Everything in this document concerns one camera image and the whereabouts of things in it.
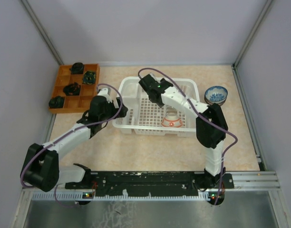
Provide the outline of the white plastic dish rack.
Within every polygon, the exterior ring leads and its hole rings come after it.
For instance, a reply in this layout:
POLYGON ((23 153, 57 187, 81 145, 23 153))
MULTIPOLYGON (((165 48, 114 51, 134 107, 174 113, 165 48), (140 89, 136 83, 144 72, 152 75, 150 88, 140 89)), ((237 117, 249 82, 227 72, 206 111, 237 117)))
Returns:
POLYGON ((113 126, 120 129, 124 134, 135 132, 140 135, 164 136, 174 134, 178 137, 195 137, 195 120, 186 117, 178 111, 178 116, 183 125, 180 128, 166 128, 161 125, 167 113, 175 112, 176 109, 169 105, 160 108, 148 99, 148 95, 139 84, 138 77, 126 77, 122 80, 119 88, 123 103, 128 108, 124 118, 113 120, 113 126))

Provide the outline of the blue white patterned bowl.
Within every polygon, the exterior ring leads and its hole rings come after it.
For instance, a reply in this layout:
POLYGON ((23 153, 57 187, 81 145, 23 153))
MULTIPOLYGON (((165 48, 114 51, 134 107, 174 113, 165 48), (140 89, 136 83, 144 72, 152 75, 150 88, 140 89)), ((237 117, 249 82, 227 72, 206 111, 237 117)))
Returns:
POLYGON ((204 97, 210 101, 221 101, 227 99, 228 90, 223 86, 212 86, 205 91, 204 97))

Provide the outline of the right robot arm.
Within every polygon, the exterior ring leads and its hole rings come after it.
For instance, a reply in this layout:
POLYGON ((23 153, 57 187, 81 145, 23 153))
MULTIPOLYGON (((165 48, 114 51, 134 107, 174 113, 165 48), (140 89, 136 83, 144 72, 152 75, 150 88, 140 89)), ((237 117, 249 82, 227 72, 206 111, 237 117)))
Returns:
POLYGON ((175 83, 150 73, 140 77, 139 84, 149 100, 159 107, 168 105, 195 119, 196 138, 206 148, 206 162, 201 189, 217 188, 223 181, 222 154, 228 126, 219 105, 207 105, 188 98, 175 83))

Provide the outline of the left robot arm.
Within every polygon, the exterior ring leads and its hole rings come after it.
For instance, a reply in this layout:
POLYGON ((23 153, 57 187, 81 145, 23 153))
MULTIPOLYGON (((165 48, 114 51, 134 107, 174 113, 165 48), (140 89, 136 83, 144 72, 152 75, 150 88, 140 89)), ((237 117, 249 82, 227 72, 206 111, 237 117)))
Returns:
POLYGON ((126 116, 128 108, 122 97, 116 102, 103 95, 93 98, 89 110, 66 133, 42 145, 32 144, 27 151, 20 174, 22 186, 48 192, 60 184, 73 183, 82 188, 92 184, 90 169, 81 164, 61 167, 59 161, 78 145, 91 139, 108 122, 126 116))

